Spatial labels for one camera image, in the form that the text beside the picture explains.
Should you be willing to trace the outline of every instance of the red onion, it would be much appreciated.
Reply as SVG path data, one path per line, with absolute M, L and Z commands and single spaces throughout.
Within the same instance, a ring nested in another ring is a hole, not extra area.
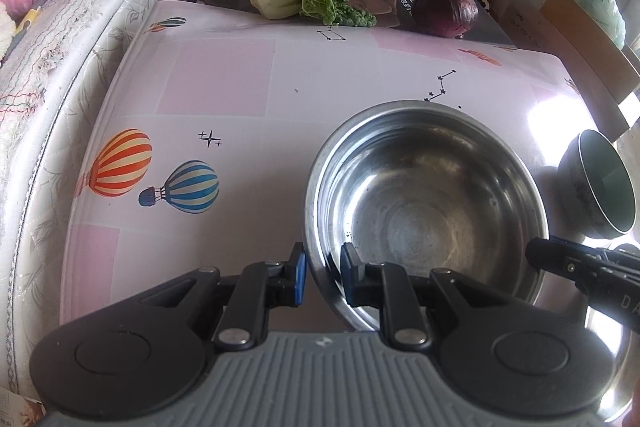
M 414 0 L 411 13 L 419 31 L 457 37 L 478 20 L 478 5 L 475 0 Z

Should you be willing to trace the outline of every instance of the orange striped balloon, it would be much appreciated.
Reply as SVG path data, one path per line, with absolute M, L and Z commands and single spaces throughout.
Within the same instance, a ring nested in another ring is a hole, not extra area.
M 124 130 L 102 148 L 78 188 L 88 186 L 108 198 L 121 196 L 142 179 L 150 162 L 149 137 L 138 129 Z

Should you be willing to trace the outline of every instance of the silver bolt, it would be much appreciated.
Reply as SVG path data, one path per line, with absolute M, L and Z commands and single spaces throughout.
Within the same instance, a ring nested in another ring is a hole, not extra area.
M 229 346 L 242 346 L 242 344 L 249 342 L 250 338 L 249 331 L 241 328 L 228 328 L 218 334 L 218 340 Z
M 420 346 L 427 341 L 427 334 L 424 331 L 414 330 L 414 328 L 404 328 L 396 331 L 396 341 L 408 346 Z

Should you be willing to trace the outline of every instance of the bowl rim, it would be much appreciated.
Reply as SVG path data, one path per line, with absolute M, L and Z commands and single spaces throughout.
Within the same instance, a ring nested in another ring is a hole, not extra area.
M 462 111 L 436 102 L 423 102 L 420 100 L 396 100 L 393 102 L 380 103 L 378 105 L 366 108 L 365 110 L 360 111 L 356 115 L 347 119 L 343 124 L 341 124 L 324 142 L 318 152 L 318 155 L 316 155 L 306 185 L 304 210 L 305 221 L 303 232 L 304 247 L 308 258 L 307 264 L 322 297 L 347 325 L 358 331 L 376 331 L 376 328 L 370 323 L 369 320 L 367 320 L 369 315 L 364 312 L 362 308 L 352 308 L 347 304 L 344 296 L 338 288 L 337 283 L 331 276 L 330 266 L 328 265 L 328 261 L 324 256 L 324 253 L 322 253 L 322 248 L 319 241 L 319 190 L 329 161 L 348 137 L 350 137 L 358 129 L 371 122 L 372 120 L 375 120 L 376 118 L 382 118 L 384 116 L 389 116 L 394 113 L 404 112 L 408 110 L 427 111 L 432 114 L 439 114 L 447 116 L 449 118 L 462 120 L 463 123 L 477 129 L 478 131 L 486 134 L 489 138 L 495 140 L 498 145 L 500 145 L 500 147 L 504 150 L 505 154 L 511 159 L 519 174 L 523 177 L 524 181 L 529 187 L 530 192 L 532 193 L 532 197 L 535 203 L 534 211 L 537 214 L 536 220 L 538 221 L 540 229 L 538 237 L 542 237 L 543 239 L 548 239 L 549 237 L 548 221 L 546 219 L 545 207 L 533 176 L 531 176 L 529 169 L 524 164 L 522 159 L 515 153 L 515 151 L 487 126 Z M 545 276 L 545 272 L 538 272 L 538 281 L 532 289 L 532 295 L 530 298 L 531 304 L 535 304 L 536 300 L 538 299 L 542 288 L 542 282 Z
M 613 154 L 615 155 L 616 158 L 618 158 L 618 161 L 620 162 L 620 165 L 622 165 L 622 168 L 625 171 L 625 175 L 626 175 L 626 179 L 629 183 L 629 186 L 631 187 L 631 195 L 632 195 L 632 199 L 634 201 L 634 205 L 633 205 L 633 219 L 631 220 L 631 225 L 629 226 L 628 229 L 626 230 L 622 230 L 619 229 L 619 227 L 617 227 L 616 225 L 614 225 L 611 220 L 609 219 L 609 216 L 607 216 L 606 212 L 602 209 L 602 206 L 600 205 L 600 202 L 598 201 L 598 198 L 596 197 L 595 192 L 593 191 L 593 186 L 591 185 L 591 181 L 589 179 L 589 176 L 587 175 L 587 169 L 584 167 L 584 159 L 582 158 L 582 136 L 584 136 L 585 134 L 591 134 L 594 133 L 596 136 L 599 136 L 605 143 L 607 143 L 609 145 L 609 149 L 611 151 L 613 151 Z M 578 136 L 576 137 L 577 141 L 578 141 L 578 157 L 580 158 L 580 169 L 582 170 L 582 174 L 584 175 L 584 179 L 587 181 L 587 185 L 589 186 L 589 191 L 591 193 L 592 199 L 595 202 L 595 204 L 598 206 L 598 210 L 600 211 L 600 214 L 602 215 L 602 217 L 604 217 L 604 219 L 606 220 L 607 224 L 616 232 L 618 232 L 621 235 L 625 235 L 625 233 L 629 233 L 629 231 L 634 227 L 635 223 L 636 223 L 636 217 L 637 217 L 637 213 L 636 213 L 636 192 L 634 190 L 634 186 L 633 183 L 631 182 L 631 176 L 629 175 L 629 171 L 626 168 L 625 163 L 622 161 L 622 158 L 620 157 L 620 154 L 618 154 L 618 151 L 616 151 L 616 148 L 613 147 L 613 144 L 609 141 L 609 139 L 604 136 L 604 134 L 602 134 L 600 131 L 597 131 L 595 129 L 585 129 L 584 131 L 580 131 L 580 133 L 578 134 Z

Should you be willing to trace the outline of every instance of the plastic bag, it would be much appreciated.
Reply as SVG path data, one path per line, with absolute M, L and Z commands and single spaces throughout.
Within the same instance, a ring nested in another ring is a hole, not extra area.
M 622 49 L 625 45 L 625 22 L 615 0 L 574 0 L 595 20 L 613 43 Z

